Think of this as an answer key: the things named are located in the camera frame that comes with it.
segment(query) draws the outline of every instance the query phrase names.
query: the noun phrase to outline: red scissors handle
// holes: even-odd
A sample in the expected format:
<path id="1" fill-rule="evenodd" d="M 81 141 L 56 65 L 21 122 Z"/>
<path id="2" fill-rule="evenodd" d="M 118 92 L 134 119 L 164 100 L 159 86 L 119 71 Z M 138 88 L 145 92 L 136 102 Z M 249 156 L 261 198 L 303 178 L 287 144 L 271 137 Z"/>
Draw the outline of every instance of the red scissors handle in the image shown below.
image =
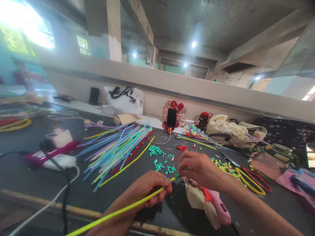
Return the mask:
<path id="1" fill-rule="evenodd" d="M 0 120 L 0 126 L 5 126 L 5 125 L 11 124 L 15 121 L 18 121 L 18 119 L 12 118 L 12 119 Z"/>
<path id="2" fill-rule="evenodd" d="M 241 169 L 249 176 L 251 177 L 265 192 L 272 192 L 272 189 L 271 187 L 269 186 L 269 184 L 266 183 L 266 181 L 263 180 L 263 178 L 256 174 L 255 172 L 251 171 L 251 170 L 248 170 L 246 169 L 245 167 L 241 167 Z M 253 175 L 259 179 L 265 186 L 263 186 L 261 183 L 259 183 L 254 177 Z"/>

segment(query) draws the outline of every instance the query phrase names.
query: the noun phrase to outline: red bottle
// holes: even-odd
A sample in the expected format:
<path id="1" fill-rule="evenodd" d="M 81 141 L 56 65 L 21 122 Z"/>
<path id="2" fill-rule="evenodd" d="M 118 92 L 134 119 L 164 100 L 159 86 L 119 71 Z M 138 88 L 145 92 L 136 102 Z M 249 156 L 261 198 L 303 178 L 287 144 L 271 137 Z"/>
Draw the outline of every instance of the red bottle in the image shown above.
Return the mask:
<path id="1" fill-rule="evenodd" d="M 206 128 L 206 125 L 208 123 L 208 118 L 209 118 L 209 113 L 207 113 L 207 112 L 203 112 L 199 116 L 196 127 L 199 128 L 201 130 L 201 132 Z"/>

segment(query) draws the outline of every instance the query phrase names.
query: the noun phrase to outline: ceiling light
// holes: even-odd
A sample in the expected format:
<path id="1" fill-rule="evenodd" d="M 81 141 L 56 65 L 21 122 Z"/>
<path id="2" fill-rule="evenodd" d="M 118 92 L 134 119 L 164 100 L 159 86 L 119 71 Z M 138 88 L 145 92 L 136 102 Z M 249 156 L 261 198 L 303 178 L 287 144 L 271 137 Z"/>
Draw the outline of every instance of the ceiling light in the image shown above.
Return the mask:
<path id="1" fill-rule="evenodd" d="M 302 100 L 306 101 L 309 98 L 309 95 L 306 95 Z"/>
<path id="2" fill-rule="evenodd" d="M 314 94 L 314 93 L 315 93 L 315 86 L 307 94 Z"/>

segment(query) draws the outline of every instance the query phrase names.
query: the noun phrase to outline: phone screen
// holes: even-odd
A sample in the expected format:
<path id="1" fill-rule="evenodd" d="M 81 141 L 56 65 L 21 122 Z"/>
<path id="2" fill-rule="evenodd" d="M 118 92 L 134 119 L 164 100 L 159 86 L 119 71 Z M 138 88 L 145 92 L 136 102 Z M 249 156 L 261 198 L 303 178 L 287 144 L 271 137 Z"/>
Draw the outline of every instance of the phone screen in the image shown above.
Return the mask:
<path id="1" fill-rule="evenodd" d="M 166 120 L 166 127 L 175 128 L 177 118 L 177 109 L 169 108 Z"/>

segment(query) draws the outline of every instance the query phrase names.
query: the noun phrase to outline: black speaker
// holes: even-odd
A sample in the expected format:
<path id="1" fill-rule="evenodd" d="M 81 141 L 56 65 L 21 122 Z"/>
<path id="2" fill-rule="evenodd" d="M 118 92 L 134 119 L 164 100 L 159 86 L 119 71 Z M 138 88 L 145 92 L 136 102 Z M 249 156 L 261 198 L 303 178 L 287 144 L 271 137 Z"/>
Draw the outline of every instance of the black speaker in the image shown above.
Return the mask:
<path id="1" fill-rule="evenodd" d="M 97 105 L 99 89 L 91 87 L 89 104 Z"/>

